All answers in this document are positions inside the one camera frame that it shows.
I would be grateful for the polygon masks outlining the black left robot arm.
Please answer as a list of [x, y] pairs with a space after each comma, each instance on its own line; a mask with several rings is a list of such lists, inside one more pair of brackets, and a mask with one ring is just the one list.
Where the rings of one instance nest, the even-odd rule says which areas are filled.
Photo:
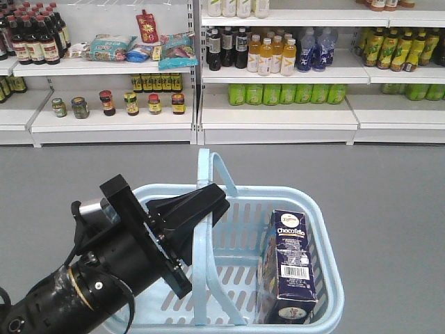
[[183, 266], [192, 262], [193, 232], [206, 216], [229, 209], [210, 184], [141, 204], [117, 175], [101, 185], [92, 205], [72, 203], [74, 247], [65, 262], [18, 303], [1, 293], [2, 333], [89, 333], [163, 279], [179, 298], [192, 289]]

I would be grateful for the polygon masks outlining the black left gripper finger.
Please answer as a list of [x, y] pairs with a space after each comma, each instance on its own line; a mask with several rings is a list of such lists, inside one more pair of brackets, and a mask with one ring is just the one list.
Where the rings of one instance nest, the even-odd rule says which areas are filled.
[[150, 200], [149, 213], [166, 223], [196, 223], [213, 214], [213, 222], [225, 214], [225, 192], [215, 183], [173, 198]]
[[208, 214], [212, 214], [214, 226], [229, 209], [226, 199], [214, 204], [200, 204], [198, 199], [166, 198], [156, 201], [156, 210], [163, 219], [161, 229], [178, 258], [192, 264], [194, 229]]

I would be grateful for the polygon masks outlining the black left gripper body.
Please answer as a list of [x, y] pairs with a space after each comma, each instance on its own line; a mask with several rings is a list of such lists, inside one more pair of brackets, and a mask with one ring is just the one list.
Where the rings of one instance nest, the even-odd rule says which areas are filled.
[[136, 296], [162, 278], [179, 298], [184, 298], [191, 292], [191, 282], [149, 235], [147, 214], [127, 181], [116, 175], [99, 188], [120, 222], [105, 231], [94, 249], [99, 257], [97, 268], [124, 281]]

